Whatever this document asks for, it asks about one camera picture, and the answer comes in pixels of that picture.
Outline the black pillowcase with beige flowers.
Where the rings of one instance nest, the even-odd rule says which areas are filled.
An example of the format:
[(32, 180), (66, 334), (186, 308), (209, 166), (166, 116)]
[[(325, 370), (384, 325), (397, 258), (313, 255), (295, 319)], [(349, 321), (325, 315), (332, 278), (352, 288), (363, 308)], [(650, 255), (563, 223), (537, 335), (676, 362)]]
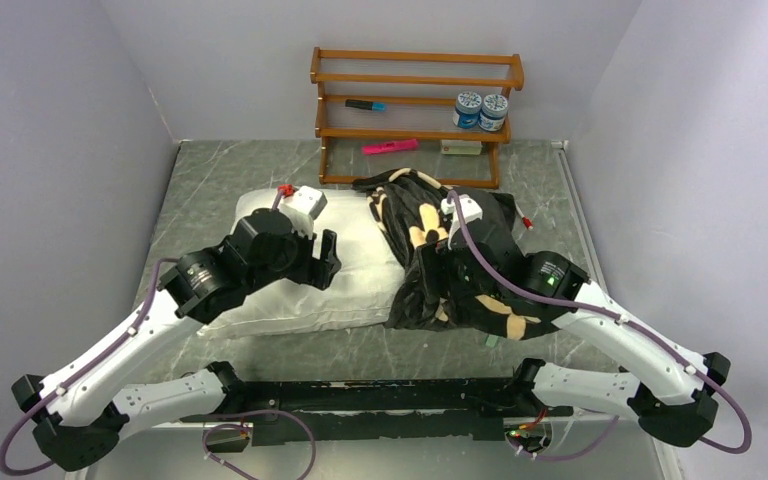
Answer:
[(441, 211), (452, 186), (404, 167), (352, 182), (404, 269), (386, 327), (442, 332), (475, 329), (516, 341), (556, 332), (548, 320), (514, 310), (463, 237), (449, 237)]

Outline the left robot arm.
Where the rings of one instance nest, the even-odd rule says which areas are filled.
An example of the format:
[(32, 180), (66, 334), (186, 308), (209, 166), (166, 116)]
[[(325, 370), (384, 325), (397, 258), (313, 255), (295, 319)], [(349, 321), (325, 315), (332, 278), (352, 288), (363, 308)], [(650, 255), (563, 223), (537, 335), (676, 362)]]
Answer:
[(122, 323), (60, 370), (12, 385), (47, 464), (77, 471), (161, 423), (237, 418), (246, 393), (227, 362), (157, 384), (136, 384), (133, 375), (260, 289), (286, 279), (324, 290), (340, 266), (334, 231), (314, 233), (309, 215), (269, 208), (240, 219), (214, 246), (161, 259), (145, 300)]

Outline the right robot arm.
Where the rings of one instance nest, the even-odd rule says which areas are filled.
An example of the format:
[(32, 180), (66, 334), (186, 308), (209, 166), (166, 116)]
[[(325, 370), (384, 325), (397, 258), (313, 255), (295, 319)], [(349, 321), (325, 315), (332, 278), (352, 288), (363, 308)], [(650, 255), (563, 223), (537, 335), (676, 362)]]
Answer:
[(440, 300), (437, 319), (513, 340), (565, 331), (619, 366), (595, 372), (526, 359), (506, 387), (508, 407), (536, 417), (569, 407), (632, 419), (676, 447), (707, 441), (725, 399), (726, 357), (655, 332), (563, 256), (521, 252), (470, 197), (445, 199), (439, 211), (437, 240), (421, 255)]

